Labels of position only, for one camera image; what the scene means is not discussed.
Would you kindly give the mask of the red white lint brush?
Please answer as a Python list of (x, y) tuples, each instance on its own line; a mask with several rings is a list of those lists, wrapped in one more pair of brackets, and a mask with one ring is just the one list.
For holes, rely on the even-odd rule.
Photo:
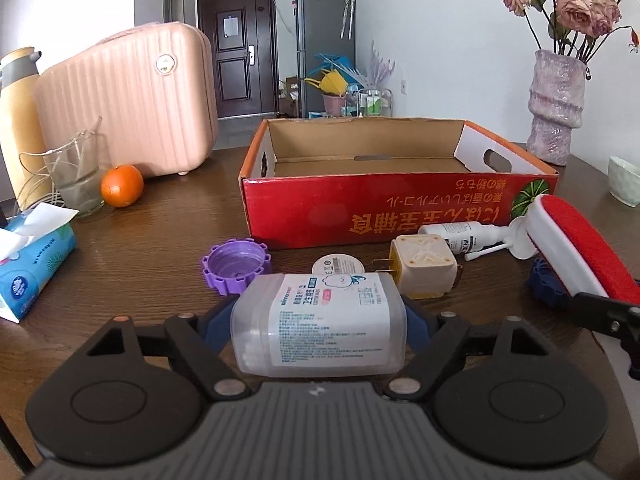
[(581, 292), (636, 306), (639, 284), (591, 223), (558, 196), (537, 196), (526, 232), (570, 296)]

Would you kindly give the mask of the blue measuring cups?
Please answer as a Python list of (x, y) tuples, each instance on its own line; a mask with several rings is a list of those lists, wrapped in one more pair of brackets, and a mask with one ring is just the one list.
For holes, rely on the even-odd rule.
[(562, 304), (568, 295), (558, 277), (544, 258), (536, 258), (526, 282), (534, 298), (546, 306)]

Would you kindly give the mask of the beige plug adapter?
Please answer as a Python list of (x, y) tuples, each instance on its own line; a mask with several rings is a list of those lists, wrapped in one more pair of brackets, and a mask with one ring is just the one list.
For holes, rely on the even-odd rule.
[(459, 281), (461, 266), (445, 240), (438, 235), (405, 234), (390, 243), (383, 259), (371, 269), (390, 274), (401, 295), (412, 299), (438, 298)]

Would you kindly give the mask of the white spray bottle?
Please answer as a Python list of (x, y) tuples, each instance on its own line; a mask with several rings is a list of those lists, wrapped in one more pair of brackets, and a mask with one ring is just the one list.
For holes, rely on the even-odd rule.
[(527, 260), (536, 255), (538, 250), (526, 232), (524, 221), (524, 217), (518, 217), (507, 226), (480, 224), (477, 221), (439, 223), (421, 226), (418, 233), (440, 236), (454, 255), (464, 255), (466, 261), (500, 250), (507, 250), (518, 260)]

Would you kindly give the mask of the purple ridged lid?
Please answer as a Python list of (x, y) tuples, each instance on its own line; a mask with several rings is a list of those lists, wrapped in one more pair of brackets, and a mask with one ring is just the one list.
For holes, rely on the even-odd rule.
[(215, 245), (202, 260), (206, 285), (221, 296), (242, 295), (259, 275), (271, 272), (271, 255), (252, 238), (230, 238)]

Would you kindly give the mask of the small round white tin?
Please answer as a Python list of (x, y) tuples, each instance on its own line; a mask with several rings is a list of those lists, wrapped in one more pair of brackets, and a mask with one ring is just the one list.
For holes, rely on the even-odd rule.
[(360, 260), (339, 252), (319, 258), (311, 267), (311, 273), (314, 275), (361, 274), (364, 272), (366, 272), (366, 267)]

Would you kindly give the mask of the pale green cup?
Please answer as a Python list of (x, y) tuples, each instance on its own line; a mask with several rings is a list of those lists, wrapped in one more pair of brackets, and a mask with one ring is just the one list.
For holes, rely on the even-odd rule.
[(608, 189), (622, 204), (634, 208), (640, 204), (639, 167), (617, 156), (608, 160)]

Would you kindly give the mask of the orange fruit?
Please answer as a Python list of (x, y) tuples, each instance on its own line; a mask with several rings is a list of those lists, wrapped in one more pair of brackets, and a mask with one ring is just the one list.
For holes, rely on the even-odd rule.
[(134, 204), (143, 193), (142, 174), (135, 166), (120, 165), (104, 174), (101, 180), (101, 194), (104, 202), (115, 208), (125, 208)]

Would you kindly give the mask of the purple textured vase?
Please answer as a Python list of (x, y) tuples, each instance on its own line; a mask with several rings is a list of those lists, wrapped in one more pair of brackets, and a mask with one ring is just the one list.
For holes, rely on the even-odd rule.
[(533, 115), (526, 148), (554, 166), (570, 157), (572, 132), (582, 126), (587, 67), (577, 58), (549, 50), (535, 53), (528, 109)]

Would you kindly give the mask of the red cardboard box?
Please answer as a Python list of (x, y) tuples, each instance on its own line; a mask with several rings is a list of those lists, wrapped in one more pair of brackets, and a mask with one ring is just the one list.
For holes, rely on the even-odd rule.
[(239, 174), (250, 235), (271, 248), (381, 243), (435, 223), (506, 226), (558, 170), (462, 119), (269, 119)]

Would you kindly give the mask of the dried pink roses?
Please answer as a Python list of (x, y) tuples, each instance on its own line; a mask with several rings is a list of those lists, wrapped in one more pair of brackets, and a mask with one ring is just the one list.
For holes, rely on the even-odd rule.
[(623, 19), (623, 0), (502, 0), (512, 15), (522, 18), (537, 48), (541, 36), (533, 24), (539, 14), (551, 41), (551, 51), (589, 64), (616, 32), (629, 36), (628, 49), (639, 52), (639, 29)]

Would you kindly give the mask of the metal trolley rack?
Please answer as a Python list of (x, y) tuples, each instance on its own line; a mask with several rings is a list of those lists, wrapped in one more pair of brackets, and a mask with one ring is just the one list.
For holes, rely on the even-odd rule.
[(342, 107), (343, 117), (392, 117), (393, 92), (390, 89), (350, 90)]

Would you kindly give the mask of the pink suitcase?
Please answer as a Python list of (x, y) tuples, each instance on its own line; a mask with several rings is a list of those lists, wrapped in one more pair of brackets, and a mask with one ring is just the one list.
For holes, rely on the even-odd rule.
[(112, 165), (145, 177), (198, 168), (218, 132), (212, 47), (180, 22), (124, 30), (49, 67), (35, 100), (49, 148), (93, 130)]

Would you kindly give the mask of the dark brown door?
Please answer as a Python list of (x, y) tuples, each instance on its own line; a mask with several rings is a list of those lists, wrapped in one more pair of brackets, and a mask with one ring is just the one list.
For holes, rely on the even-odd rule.
[(212, 44), (220, 118), (272, 114), (278, 104), (273, 0), (196, 0), (198, 26)]

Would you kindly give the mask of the grey refrigerator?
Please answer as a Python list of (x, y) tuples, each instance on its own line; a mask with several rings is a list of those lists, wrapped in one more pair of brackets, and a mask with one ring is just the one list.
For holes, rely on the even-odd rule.
[(355, 61), (355, 36), (348, 36), (349, 19), (342, 32), (347, 0), (295, 0), (297, 76), (300, 116), (323, 113), (321, 92), (307, 84), (306, 77), (319, 79), (324, 62), (320, 54), (346, 56)]

